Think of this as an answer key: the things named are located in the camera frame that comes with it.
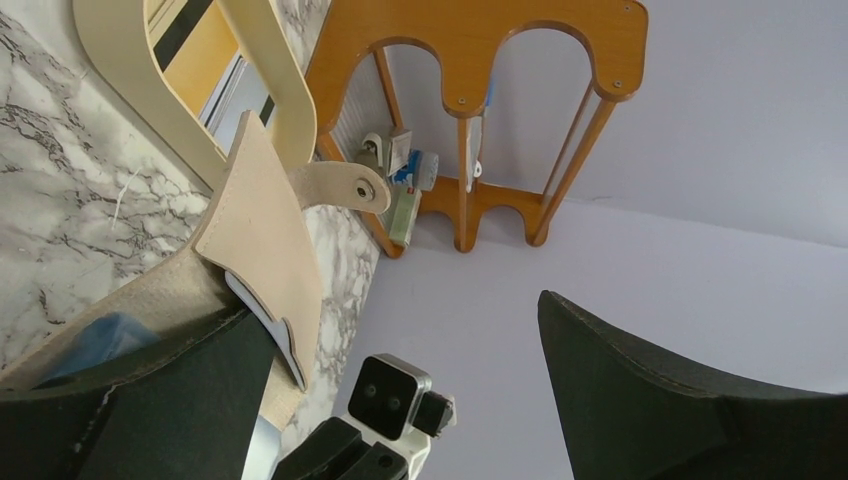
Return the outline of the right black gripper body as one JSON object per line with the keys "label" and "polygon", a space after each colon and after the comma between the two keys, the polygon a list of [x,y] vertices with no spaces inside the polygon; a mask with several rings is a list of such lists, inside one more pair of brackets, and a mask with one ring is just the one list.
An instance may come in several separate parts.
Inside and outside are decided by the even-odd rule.
{"label": "right black gripper body", "polygon": [[322,422],[275,467],[273,480],[402,480],[407,460],[388,446],[369,445],[339,417]]}

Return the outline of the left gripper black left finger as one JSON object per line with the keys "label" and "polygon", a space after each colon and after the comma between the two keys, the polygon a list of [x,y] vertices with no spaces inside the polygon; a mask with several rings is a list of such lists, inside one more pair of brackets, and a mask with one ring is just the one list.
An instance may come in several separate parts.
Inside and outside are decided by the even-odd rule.
{"label": "left gripper black left finger", "polygon": [[277,347],[253,315],[1,392],[5,479],[237,479]]}

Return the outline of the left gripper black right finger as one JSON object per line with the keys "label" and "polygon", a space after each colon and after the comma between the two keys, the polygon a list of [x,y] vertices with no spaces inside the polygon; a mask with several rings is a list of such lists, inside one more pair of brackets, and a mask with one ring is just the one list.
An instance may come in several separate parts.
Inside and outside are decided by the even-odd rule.
{"label": "left gripper black right finger", "polygon": [[563,296],[537,304],[577,479],[843,479],[847,397],[725,372]]}

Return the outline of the white card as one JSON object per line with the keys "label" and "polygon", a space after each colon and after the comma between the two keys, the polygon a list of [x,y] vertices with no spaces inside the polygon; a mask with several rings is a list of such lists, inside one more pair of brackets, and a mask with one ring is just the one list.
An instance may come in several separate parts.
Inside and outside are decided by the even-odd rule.
{"label": "white card", "polygon": [[303,369],[297,363],[294,355],[294,342],[291,330],[285,319],[274,320],[269,312],[261,305],[250,289],[232,272],[224,271],[224,280],[229,289],[242,301],[250,312],[260,321],[265,330],[272,337],[278,349],[283,355],[287,368],[298,388],[307,390],[307,384]]}

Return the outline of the beige leather card holder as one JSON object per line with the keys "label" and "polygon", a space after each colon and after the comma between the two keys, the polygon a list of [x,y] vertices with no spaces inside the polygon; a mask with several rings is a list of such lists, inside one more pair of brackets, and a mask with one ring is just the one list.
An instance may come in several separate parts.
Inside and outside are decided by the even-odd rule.
{"label": "beige leather card holder", "polygon": [[[382,213],[389,204],[388,186],[366,166],[330,161],[286,169],[259,117],[247,111],[240,117],[224,179],[187,243],[4,369],[1,383],[34,387],[84,327],[109,313],[126,313],[166,337],[242,306],[225,283],[228,270],[274,320],[285,319],[308,390],[323,285],[303,213],[316,205]],[[278,349],[259,412],[284,428],[307,390],[295,384]]]}

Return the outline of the silver card in tray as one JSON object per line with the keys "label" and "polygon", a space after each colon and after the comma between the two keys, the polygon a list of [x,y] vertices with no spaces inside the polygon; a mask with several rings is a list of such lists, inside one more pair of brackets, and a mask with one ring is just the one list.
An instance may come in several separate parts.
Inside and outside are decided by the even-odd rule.
{"label": "silver card in tray", "polygon": [[244,111],[254,111],[268,126],[276,105],[256,68],[240,53],[232,57],[199,114],[200,123],[225,157]]}

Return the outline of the yellow card in tray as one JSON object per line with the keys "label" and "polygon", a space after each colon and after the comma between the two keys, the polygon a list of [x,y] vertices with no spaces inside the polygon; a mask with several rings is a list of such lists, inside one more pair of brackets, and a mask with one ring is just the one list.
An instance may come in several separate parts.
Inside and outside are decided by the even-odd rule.
{"label": "yellow card in tray", "polygon": [[238,43],[219,2],[210,1],[164,68],[168,83],[195,116],[237,51]]}

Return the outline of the green white small box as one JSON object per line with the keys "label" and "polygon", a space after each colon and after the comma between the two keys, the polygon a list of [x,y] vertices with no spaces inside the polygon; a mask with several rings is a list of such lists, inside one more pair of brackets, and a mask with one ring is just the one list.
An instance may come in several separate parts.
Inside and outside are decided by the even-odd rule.
{"label": "green white small box", "polygon": [[406,248],[411,243],[422,191],[407,185],[395,185],[392,194],[388,236],[393,244]]}

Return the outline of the white packaged item on shelf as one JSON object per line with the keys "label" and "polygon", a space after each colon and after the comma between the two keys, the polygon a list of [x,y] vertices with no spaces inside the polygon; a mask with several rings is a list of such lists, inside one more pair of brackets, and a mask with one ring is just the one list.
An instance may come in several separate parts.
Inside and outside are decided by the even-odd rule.
{"label": "white packaged item on shelf", "polygon": [[474,186],[477,180],[482,175],[482,162],[481,162],[481,154],[483,147],[483,137],[484,137],[484,124],[487,115],[488,108],[491,104],[491,98],[494,91],[494,80],[491,79],[488,85],[488,89],[486,92],[483,109],[480,115],[477,115],[470,119],[468,135],[466,139],[466,150],[467,150],[467,179],[466,179],[466,192],[471,193],[474,189]]}

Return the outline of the blue round container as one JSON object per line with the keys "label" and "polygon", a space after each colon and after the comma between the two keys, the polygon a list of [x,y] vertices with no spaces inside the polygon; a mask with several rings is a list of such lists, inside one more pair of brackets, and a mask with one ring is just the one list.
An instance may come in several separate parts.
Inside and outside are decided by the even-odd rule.
{"label": "blue round container", "polygon": [[438,177],[439,156],[434,152],[413,149],[405,166],[389,177],[392,184],[432,191]]}

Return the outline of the grey tape dispenser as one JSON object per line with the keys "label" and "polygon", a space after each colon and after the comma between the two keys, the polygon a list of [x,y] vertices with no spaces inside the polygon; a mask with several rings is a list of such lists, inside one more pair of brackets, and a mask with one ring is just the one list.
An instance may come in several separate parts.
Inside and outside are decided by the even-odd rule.
{"label": "grey tape dispenser", "polygon": [[354,162],[387,177],[390,163],[389,138],[376,132],[367,133],[354,157]]}

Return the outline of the cream oval tray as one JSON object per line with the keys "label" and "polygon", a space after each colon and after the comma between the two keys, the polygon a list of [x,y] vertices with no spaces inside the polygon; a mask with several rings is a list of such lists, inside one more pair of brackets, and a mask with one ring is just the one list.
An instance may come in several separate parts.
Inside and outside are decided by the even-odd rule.
{"label": "cream oval tray", "polygon": [[206,186],[228,150],[199,116],[239,54],[276,107],[268,129],[283,166],[311,161],[316,110],[275,2],[75,1],[72,12],[94,69]]}

